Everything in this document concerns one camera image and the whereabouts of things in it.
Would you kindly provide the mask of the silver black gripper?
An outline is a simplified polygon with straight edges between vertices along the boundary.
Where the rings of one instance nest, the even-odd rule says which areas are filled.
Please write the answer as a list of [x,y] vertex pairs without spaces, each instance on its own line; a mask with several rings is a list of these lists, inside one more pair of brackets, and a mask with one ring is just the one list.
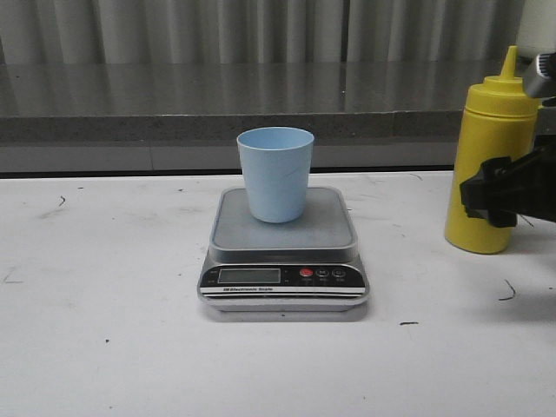
[[[540,53],[523,75],[523,90],[535,100],[536,113],[555,107],[555,53]],[[517,224],[519,215],[555,221],[555,147],[545,145],[512,161],[483,162],[476,175],[460,184],[460,199],[470,218],[495,228]]]

